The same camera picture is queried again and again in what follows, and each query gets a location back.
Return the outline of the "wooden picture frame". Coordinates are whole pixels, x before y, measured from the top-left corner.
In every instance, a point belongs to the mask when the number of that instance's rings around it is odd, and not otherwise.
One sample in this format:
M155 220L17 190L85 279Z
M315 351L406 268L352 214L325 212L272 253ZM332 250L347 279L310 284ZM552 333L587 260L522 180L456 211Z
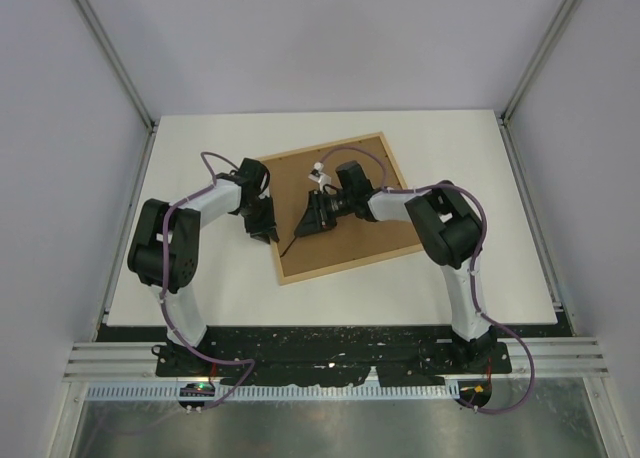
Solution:
M280 253L294 237L307 205L308 192L317 184L308 178L315 162L324 162L334 186L335 168L356 160L375 187L401 188L406 181L383 132L375 132L264 156L259 159L270 171L270 195L280 238L271 245L278 282L288 285L331 273L377 263L422 249L413 226L407 222L367 222L353 215L337 219L324 233L297 238L283 258Z

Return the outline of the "red handled screwdriver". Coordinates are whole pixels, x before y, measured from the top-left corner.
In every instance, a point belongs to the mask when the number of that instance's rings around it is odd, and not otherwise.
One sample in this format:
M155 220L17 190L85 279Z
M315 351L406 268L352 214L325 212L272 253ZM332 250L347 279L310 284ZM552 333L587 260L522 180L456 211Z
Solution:
M280 253L279 257L283 258L284 256L287 255L287 253L289 252L289 250L291 249L291 247L293 246L293 244L296 242L297 240L297 236L294 236L292 238L292 240L289 242L289 244L285 247L285 249Z

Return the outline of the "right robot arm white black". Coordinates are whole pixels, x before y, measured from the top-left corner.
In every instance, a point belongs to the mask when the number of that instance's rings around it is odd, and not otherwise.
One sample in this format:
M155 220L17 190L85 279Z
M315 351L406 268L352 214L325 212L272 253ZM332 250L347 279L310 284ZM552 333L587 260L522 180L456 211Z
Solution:
M375 188L356 161L340 165L336 173L338 188L331 184L324 164L314 164L309 179L318 188L308 193L294 237L328 232L348 215L368 222L412 224L445 280L452 313L451 361L465 372L489 366L497 336L483 317L484 298L477 277L486 229L462 190L450 181L412 190Z

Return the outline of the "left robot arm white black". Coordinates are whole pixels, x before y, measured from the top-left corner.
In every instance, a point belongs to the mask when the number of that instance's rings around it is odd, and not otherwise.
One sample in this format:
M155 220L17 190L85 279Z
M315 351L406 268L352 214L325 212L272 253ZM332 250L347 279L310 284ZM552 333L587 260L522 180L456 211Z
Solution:
M270 172L258 160L245 158L229 173L211 174L211 182L174 203L144 202L131 240L127 266L157 297L167 327L167 361L201 376L212 364L253 365L252 359L215 358L192 285L199 259L201 230L224 215L244 220L249 237L277 242Z

